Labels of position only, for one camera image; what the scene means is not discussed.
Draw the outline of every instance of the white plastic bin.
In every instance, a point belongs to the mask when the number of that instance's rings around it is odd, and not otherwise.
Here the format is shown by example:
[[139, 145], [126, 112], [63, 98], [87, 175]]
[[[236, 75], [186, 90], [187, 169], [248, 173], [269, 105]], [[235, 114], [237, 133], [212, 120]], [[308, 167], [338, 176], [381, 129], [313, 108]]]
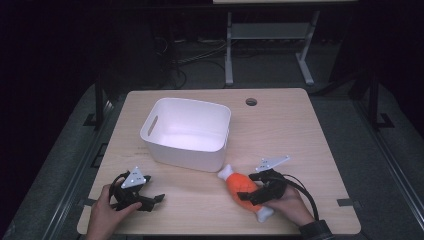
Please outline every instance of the white plastic bin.
[[162, 98], [140, 131], [153, 158], [161, 163], [217, 172], [225, 161], [231, 111], [197, 100]]

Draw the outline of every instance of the dark background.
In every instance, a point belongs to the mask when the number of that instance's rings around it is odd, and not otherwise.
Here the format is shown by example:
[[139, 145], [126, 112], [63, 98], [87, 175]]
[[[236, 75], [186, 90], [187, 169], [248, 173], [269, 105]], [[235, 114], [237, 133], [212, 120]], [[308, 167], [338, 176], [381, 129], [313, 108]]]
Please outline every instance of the dark background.
[[[164, 2], [137, 1], [137, 6]], [[361, 79], [363, 84], [366, 86], [370, 76], [376, 76], [424, 136], [424, 30], [420, 26], [424, 20], [423, 5], [419, 1], [400, 2], [360, 1], [351, 17], [324, 11], [314, 41], [338, 41], [345, 35], [340, 29], [348, 26], [331, 81], [340, 81], [351, 72], [366, 69], [369, 74]], [[146, 13], [140, 15], [137, 11], [87, 10], [96, 6], [107, 8], [98, 4], [12, 0], [0, 3], [0, 235], [19, 208], [76, 103], [99, 74], [112, 71], [109, 72], [112, 76], [119, 72], [121, 76], [131, 77], [158, 71], [160, 62], [153, 57], [154, 46], [149, 45], [148, 39], [150, 34], [166, 36], [168, 26], [176, 36], [189, 40], [199, 34], [208, 37], [225, 34], [222, 25], [226, 21], [225, 12], [190, 15], [177, 11], [169, 25], [166, 11], [155, 12], [156, 20], [149, 22]], [[332, 15], [343, 22], [329, 21]], [[131, 16], [132, 20], [120, 16]], [[144, 21], [139, 37], [148, 44], [128, 51], [137, 43], [128, 41], [121, 34], [122, 28], [136, 29], [132, 24]], [[117, 59], [122, 61], [121, 67], [109, 69], [109, 63]], [[119, 80], [122, 79], [111, 77], [105, 83], [105, 90], [119, 87]], [[161, 84], [143, 82], [147, 88]]]

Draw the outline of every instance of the bin handle cutout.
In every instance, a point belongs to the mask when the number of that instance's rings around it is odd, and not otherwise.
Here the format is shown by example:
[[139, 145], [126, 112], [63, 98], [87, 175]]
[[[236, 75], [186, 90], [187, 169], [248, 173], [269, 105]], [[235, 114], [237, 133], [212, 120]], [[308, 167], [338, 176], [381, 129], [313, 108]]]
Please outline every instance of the bin handle cutout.
[[150, 134], [152, 134], [153, 128], [155, 128], [156, 123], [158, 122], [159, 116], [156, 115], [155, 119], [152, 122], [152, 125], [150, 125], [149, 131], [147, 131], [147, 136], [150, 137]]

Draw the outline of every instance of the black cable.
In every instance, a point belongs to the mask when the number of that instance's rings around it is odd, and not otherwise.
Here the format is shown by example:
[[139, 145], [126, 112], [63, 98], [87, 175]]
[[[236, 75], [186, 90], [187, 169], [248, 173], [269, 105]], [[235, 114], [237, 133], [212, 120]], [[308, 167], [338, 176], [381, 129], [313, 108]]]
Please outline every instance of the black cable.
[[171, 76], [171, 78], [172, 78], [172, 81], [171, 81], [172, 87], [174, 88], [174, 90], [180, 90], [187, 83], [187, 74], [185, 72], [183, 72], [179, 68], [178, 69], [171, 69], [171, 70], [176, 71], [178, 77], [180, 76], [180, 74], [182, 74], [183, 77], [184, 77], [183, 78], [183, 82], [180, 85], [177, 85], [177, 80]]
[[213, 42], [205, 42], [205, 41], [197, 40], [196, 42], [199, 43], [199, 44], [206, 45], [206, 46], [215, 47], [215, 46], [221, 45], [225, 41], [224, 40], [215, 40]]
[[246, 43], [246, 41], [244, 41], [243, 44], [240, 43], [238, 46], [235, 44], [233, 45], [234, 48], [232, 49], [232, 57], [234, 58], [253, 58], [264, 54], [265, 52], [265, 49], [260, 50], [257, 47], [251, 47], [251, 44], [249, 42]]
[[365, 238], [365, 239], [367, 239], [367, 240], [371, 240], [371, 238], [364, 232], [364, 230], [363, 229], [361, 229], [361, 231], [359, 232], [359, 233], [361, 233], [362, 234], [362, 236]]
[[194, 63], [212, 63], [212, 64], [218, 66], [219, 68], [221, 68], [225, 72], [225, 68], [221, 64], [214, 62], [214, 61], [211, 61], [211, 60], [194, 60], [192, 62], [182, 63], [180, 65], [184, 66], [184, 65], [194, 64]]
[[161, 50], [160, 52], [156, 52], [156, 54], [158, 54], [159, 56], [162, 56], [166, 52], [166, 50], [168, 50], [168, 47], [169, 47], [168, 41], [166, 41], [166, 39], [163, 38], [163, 37], [155, 37], [155, 40], [161, 40], [165, 44], [165, 46], [163, 47], [163, 50]]
[[215, 48], [213, 50], [210, 50], [206, 53], [202, 53], [202, 54], [197, 55], [197, 56], [193, 56], [193, 57], [189, 57], [189, 58], [181, 59], [181, 60], [171, 60], [171, 63], [178, 65], [178, 64], [194, 62], [194, 61], [197, 61], [197, 60], [200, 60], [200, 59], [204, 59], [204, 58], [207, 58], [207, 57], [214, 56], [218, 53], [224, 52], [225, 50], [226, 50], [226, 44], [223, 44], [218, 48]]
[[112, 184], [109, 187], [109, 201], [112, 198], [113, 194], [115, 193], [115, 184], [116, 182], [120, 179], [120, 178], [126, 178], [128, 176], [129, 172], [126, 173], [122, 173], [119, 176], [117, 176], [115, 178], [115, 180], [113, 180]]
[[295, 179], [295, 180], [296, 180], [296, 181], [298, 181], [298, 182], [300, 183], [300, 185], [302, 185], [302, 187], [306, 190], [305, 185], [303, 185], [303, 183], [302, 183], [299, 179], [295, 178], [294, 176], [292, 176], [292, 175], [290, 175], [290, 174], [283, 174], [283, 176], [284, 176], [284, 177], [291, 177], [291, 178]]
[[302, 188], [297, 183], [294, 183], [294, 182], [292, 182], [288, 179], [283, 179], [283, 178], [278, 178], [278, 177], [267, 177], [266, 179], [263, 179], [263, 180], [277, 180], [277, 181], [283, 182], [284, 184], [285, 183], [290, 184], [292, 187], [299, 190], [301, 193], [303, 193], [303, 195], [305, 195], [308, 198], [308, 200], [309, 200], [309, 202], [311, 203], [311, 206], [312, 206], [314, 218], [315, 218], [316, 221], [319, 221], [318, 209], [317, 209], [317, 206], [315, 204], [315, 201], [314, 201], [313, 197], [311, 196], [311, 194], [305, 188]]

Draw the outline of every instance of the metal frame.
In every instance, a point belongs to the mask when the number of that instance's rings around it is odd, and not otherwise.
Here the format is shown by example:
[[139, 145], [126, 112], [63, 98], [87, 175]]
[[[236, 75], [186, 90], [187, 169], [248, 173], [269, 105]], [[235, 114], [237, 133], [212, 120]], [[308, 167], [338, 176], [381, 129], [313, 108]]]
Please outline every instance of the metal frame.
[[233, 64], [231, 61], [231, 45], [233, 39], [304, 39], [305, 45], [300, 53], [296, 53], [303, 78], [307, 85], [314, 85], [314, 80], [306, 64], [306, 55], [320, 11], [315, 11], [309, 23], [233, 23], [232, 14], [227, 19], [227, 54], [225, 56], [225, 85], [234, 84]]

